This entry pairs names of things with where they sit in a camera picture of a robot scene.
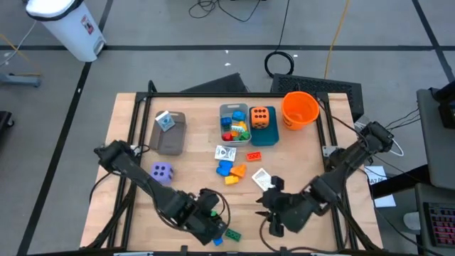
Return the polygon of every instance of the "metal stand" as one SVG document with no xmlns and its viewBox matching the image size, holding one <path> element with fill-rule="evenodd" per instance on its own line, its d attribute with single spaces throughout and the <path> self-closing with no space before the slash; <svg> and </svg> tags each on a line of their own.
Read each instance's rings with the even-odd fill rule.
<svg viewBox="0 0 455 256">
<path fill-rule="evenodd" d="M 31 85 L 33 87 L 39 87 L 41 85 L 41 80 L 34 77 L 26 77 L 22 75 L 5 75 L 0 73 L 0 84 Z"/>
</svg>

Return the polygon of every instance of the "red lego brick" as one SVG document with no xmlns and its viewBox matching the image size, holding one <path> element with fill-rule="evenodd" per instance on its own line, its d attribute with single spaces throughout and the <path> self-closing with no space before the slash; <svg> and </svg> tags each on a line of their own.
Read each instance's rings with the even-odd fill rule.
<svg viewBox="0 0 455 256">
<path fill-rule="evenodd" d="M 261 152 L 251 152 L 247 154 L 247 161 L 259 161 L 261 160 Z"/>
</svg>

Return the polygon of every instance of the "orange die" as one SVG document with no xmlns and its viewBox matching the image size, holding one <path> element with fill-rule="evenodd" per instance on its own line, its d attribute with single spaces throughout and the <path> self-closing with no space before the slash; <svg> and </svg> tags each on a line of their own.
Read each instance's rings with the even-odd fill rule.
<svg viewBox="0 0 455 256">
<path fill-rule="evenodd" d="M 253 128 L 264 129 L 269 126 L 269 110 L 266 107 L 253 107 L 250 116 Z"/>
</svg>

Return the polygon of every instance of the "orange bucket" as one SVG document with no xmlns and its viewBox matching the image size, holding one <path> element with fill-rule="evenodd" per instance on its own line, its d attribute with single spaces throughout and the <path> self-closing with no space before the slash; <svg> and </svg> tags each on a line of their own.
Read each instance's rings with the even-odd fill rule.
<svg viewBox="0 0 455 256">
<path fill-rule="evenodd" d="M 290 92 L 282 101 L 284 125 L 291 130 L 300 130 L 319 116 L 318 102 L 306 92 Z"/>
</svg>

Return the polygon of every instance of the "white trash can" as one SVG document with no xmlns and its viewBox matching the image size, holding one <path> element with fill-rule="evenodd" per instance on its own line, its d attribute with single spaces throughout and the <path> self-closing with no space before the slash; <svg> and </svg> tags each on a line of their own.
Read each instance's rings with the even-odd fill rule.
<svg viewBox="0 0 455 256">
<path fill-rule="evenodd" d="M 96 60 L 106 43 L 83 0 L 29 0 L 26 10 L 80 61 Z"/>
</svg>

